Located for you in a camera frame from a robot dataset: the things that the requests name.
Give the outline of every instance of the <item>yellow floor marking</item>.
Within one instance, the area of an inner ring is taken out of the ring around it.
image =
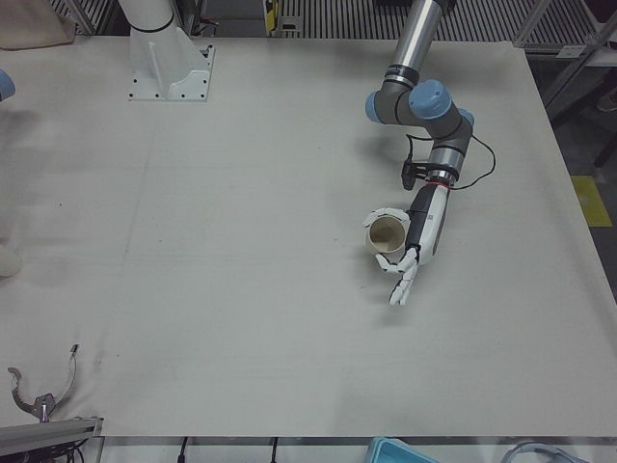
[[[572,176],[578,201],[589,227],[612,227],[606,207],[591,176]]]

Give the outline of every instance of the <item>black wire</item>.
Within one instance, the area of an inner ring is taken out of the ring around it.
[[[188,436],[185,437],[184,439],[182,439],[182,449],[180,450],[180,455],[184,454],[184,451],[186,450],[186,444],[189,442],[189,438]]]
[[[432,142],[435,140],[434,138],[431,138],[431,137],[428,137],[428,138],[416,137],[415,135],[410,135],[409,133],[407,134],[407,138],[418,140],[419,142]]]
[[[83,462],[83,453],[81,453],[79,448],[87,441],[88,439],[85,439],[77,444],[71,442],[67,444],[60,444],[58,446],[50,446],[43,449],[33,449],[22,453],[0,456],[0,463],[22,463],[26,458],[28,461],[37,463],[62,457],[67,459],[67,463],[74,463],[74,453],[76,451],[80,454],[80,458],[82,458]]]
[[[184,451],[186,450],[187,442],[189,442],[188,436],[182,439],[182,448],[180,449],[180,455],[177,456],[177,463],[184,463]]]
[[[465,190],[466,188],[470,188],[473,185],[475,185],[478,181],[480,181],[482,178],[488,177],[490,174],[492,174],[495,171],[495,167],[497,165],[497,158],[495,156],[495,152],[493,151],[493,149],[489,147],[486,143],[484,143],[482,140],[478,139],[475,135],[471,135],[471,138],[489,151],[489,153],[493,157],[493,165],[491,166],[491,169],[487,173],[482,174],[480,177],[478,177],[476,180],[474,180],[469,185],[453,187],[451,188],[452,190]]]
[[[434,138],[416,137],[415,135],[410,135],[409,133],[407,134],[407,137],[411,138],[413,140],[419,140],[420,142],[433,142],[433,141],[435,141]],[[482,140],[477,138],[475,135],[471,135],[471,138],[473,140],[475,140],[476,142],[478,142],[480,145],[482,145],[484,148],[486,148],[489,151],[489,153],[493,156],[493,166],[491,166],[491,169],[488,172],[486,172],[485,174],[482,174],[480,177],[478,177],[476,180],[474,180],[469,185],[458,186],[458,187],[455,186],[455,187],[450,188],[451,190],[465,190],[467,188],[470,188],[473,185],[475,185],[478,181],[480,181],[482,178],[488,177],[490,174],[492,174],[495,171],[495,167],[497,165],[497,159],[496,159],[495,152],[493,151],[493,149],[491,147],[489,147],[486,143],[484,143]]]
[[[277,447],[279,446],[279,438],[275,437],[274,442],[272,443],[272,458],[270,458],[270,463],[277,463]]]

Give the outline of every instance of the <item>gray floor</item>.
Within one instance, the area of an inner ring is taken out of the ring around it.
[[[531,62],[536,84],[542,92],[560,65],[549,62]],[[564,95],[564,103],[585,94],[602,77],[605,69],[586,69]],[[578,116],[555,130],[555,137],[561,148],[566,166],[572,176],[592,176],[603,198],[604,205],[615,227],[591,228],[596,249],[613,294],[617,299],[617,152],[600,169],[593,161],[608,139],[617,131],[617,111],[600,113],[594,107],[582,111]]]

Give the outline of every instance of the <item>blue plastic bin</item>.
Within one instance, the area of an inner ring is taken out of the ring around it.
[[[376,437],[370,443],[364,463],[438,463],[398,439]]]

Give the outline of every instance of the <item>paper cup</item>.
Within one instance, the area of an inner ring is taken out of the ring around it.
[[[371,254],[395,253],[405,246],[407,230],[391,215],[377,218],[366,230],[366,249]]]

